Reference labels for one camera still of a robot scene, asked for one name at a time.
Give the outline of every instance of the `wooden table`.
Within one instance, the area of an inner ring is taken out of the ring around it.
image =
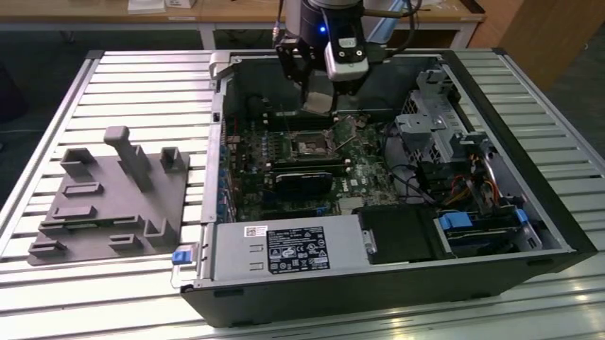
[[[277,6],[278,0],[198,0],[191,9],[129,15],[129,0],[0,0],[0,30],[198,30],[203,47],[214,50],[215,30],[270,30]],[[456,31],[452,47],[467,47],[484,14],[461,0],[422,8],[431,11],[420,12],[420,29]],[[397,29],[408,25],[401,20]]]
[[[199,30],[202,2],[129,15],[129,0],[0,0],[0,30]]]
[[[276,24],[278,0],[203,0],[201,34],[205,48],[215,49],[215,30],[272,29]],[[424,6],[420,12],[420,30],[455,30],[452,48],[467,47],[477,24],[485,15],[472,13],[461,0],[445,0],[440,5]],[[408,30],[402,19],[397,30]]]

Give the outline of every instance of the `motherboard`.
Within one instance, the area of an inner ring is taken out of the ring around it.
[[[368,205],[398,203],[381,155],[385,123],[364,113],[326,117],[332,126],[302,130],[282,113],[230,128],[237,220],[349,215]]]

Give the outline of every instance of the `barcode sticker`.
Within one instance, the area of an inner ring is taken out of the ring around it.
[[[245,237],[268,236],[266,225],[249,225],[245,228]]]

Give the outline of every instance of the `white label sticker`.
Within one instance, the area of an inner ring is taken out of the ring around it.
[[[175,20],[175,21],[194,21],[197,19],[195,16],[170,16],[169,20]]]
[[[249,225],[245,228],[245,237],[268,236],[266,225]]]
[[[358,40],[356,38],[341,38],[338,44],[342,48],[353,48],[358,45]]]

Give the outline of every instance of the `gray plastic holder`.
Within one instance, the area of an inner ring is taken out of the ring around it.
[[[126,126],[109,127],[118,156],[69,149],[66,176],[38,238],[33,266],[166,254],[179,246],[190,156],[175,147],[146,155]]]

